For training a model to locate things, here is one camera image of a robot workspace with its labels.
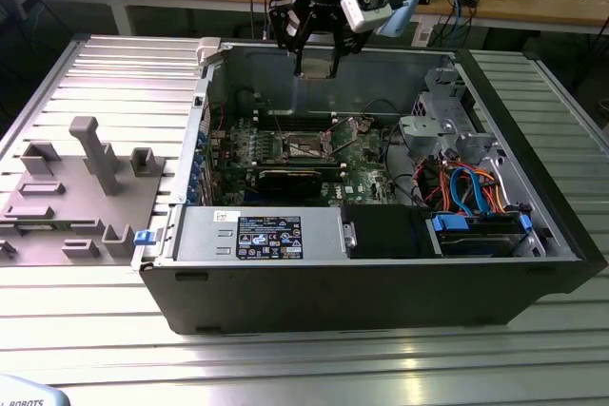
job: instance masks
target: computer chassis side panel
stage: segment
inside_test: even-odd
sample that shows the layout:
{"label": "computer chassis side panel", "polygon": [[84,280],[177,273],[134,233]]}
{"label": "computer chassis side panel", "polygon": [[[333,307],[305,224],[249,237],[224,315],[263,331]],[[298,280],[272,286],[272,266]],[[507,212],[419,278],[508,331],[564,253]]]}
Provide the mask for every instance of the computer chassis side panel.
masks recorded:
{"label": "computer chassis side panel", "polygon": [[147,268],[142,278],[182,335],[366,330],[505,324],[587,279],[580,264],[169,266]]}

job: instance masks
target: black plastic cover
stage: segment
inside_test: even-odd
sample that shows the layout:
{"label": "black plastic cover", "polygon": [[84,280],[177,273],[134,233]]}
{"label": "black plastic cover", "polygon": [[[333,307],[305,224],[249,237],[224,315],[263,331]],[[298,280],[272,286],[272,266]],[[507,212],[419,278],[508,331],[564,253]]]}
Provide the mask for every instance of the black plastic cover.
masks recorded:
{"label": "black plastic cover", "polygon": [[350,259],[421,259],[434,257],[425,219],[428,211],[402,204],[347,204],[343,223],[355,229]]}

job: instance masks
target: label sticker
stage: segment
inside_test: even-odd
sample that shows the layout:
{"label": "label sticker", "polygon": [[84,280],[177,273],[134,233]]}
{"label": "label sticker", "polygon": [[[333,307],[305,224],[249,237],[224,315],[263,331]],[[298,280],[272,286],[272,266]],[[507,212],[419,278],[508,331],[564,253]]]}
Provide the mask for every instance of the label sticker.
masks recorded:
{"label": "label sticker", "polygon": [[217,209],[213,212],[214,222],[237,222],[241,211],[222,211]]}
{"label": "label sticker", "polygon": [[239,259],[303,258],[303,228],[300,217],[240,217],[238,219],[237,257]]}

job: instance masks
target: gray 3d printed holder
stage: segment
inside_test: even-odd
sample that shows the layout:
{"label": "gray 3d printed holder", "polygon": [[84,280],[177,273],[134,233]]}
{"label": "gray 3d printed holder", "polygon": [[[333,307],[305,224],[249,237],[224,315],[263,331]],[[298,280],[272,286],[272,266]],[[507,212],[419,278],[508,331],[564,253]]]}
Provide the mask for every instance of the gray 3d printed holder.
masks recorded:
{"label": "gray 3d printed holder", "polygon": [[130,261],[134,230],[147,228],[165,159],[150,148],[117,158],[99,141],[97,126],[94,117],[77,116],[69,127],[86,158],[29,144],[21,157],[27,171],[0,215],[0,265]]}

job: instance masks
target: power supply label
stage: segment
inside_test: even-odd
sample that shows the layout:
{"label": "power supply label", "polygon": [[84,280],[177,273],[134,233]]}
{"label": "power supply label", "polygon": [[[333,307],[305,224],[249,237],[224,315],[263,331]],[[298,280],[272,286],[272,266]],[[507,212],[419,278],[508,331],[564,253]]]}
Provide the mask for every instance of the power supply label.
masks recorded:
{"label": "power supply label", "polygon": [[237,257],[242,261],[302,259],[301,218],[239,218]]}

